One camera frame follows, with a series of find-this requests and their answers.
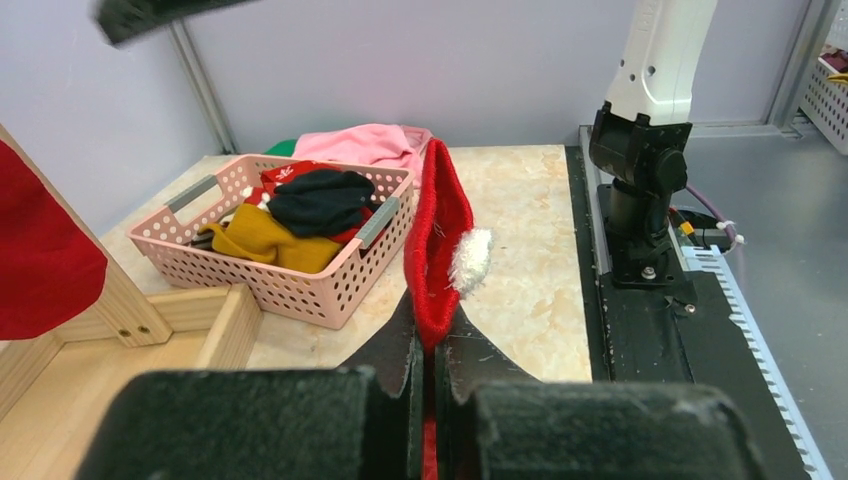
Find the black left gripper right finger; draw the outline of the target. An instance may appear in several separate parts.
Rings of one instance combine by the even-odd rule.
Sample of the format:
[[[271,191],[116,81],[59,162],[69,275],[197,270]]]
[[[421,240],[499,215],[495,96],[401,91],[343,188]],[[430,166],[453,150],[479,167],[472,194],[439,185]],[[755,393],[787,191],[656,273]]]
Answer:
[[[733,402],[688,383],[544,383],[457,311],[435,352],[437,479],[762,479]]]

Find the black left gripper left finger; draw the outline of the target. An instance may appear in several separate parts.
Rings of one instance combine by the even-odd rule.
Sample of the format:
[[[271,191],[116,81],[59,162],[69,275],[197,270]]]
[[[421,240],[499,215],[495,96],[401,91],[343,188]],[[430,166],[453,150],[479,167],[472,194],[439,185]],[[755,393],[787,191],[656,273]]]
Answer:
[[[80,479],[417,479],[423,353],[403,296],[334,368],[158,370],[112,400]]]

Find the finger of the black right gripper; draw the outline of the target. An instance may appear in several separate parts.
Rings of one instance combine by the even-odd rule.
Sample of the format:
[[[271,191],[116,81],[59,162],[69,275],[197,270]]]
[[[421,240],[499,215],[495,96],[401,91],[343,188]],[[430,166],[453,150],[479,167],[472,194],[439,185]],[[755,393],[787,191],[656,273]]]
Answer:
[[[230,8],[248,0],[103,0],[93,8],[93,20],[114,47],[185,18]]]

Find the red santa sock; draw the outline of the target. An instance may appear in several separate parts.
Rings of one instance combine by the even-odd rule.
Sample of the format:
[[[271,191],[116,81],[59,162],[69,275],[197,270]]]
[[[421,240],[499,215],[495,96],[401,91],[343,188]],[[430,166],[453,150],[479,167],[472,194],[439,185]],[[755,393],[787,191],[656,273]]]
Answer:
[[[20,155],[1,144],[1,339],[38,337],[101,296],[108,261]]]
[[[445,352],[442,348],[460,310],[452,284],[453,258],[463,235],[474,226],[471,204],[446,144],[432,138],[420,174],[419,199],[404,246],[403,269],[412,316],[424,354],[424,479],[454,479]]]

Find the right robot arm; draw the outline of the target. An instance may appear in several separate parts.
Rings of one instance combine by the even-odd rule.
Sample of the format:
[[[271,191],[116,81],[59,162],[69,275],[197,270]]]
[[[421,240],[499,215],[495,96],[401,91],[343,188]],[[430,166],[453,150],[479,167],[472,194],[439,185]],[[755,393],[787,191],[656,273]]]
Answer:
[[[688,181],[692,86],[715,9],[713,1],[639,2],[596,114],[590,158],[613,178],[605,235],[618,288],[658,291],[687,282],[666,216]]]

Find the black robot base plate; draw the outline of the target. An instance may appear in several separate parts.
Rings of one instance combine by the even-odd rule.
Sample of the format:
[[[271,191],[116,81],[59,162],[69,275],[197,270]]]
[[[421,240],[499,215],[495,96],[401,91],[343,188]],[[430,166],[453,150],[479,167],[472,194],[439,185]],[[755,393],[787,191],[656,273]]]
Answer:
[[[602,262],[599,183],[578,146],[565,149],[592,377],[600,381],[713,386],[741,411],[770,479],[808,479],[713,273],[685,269],[693,304],[658,291],[619,289]]]

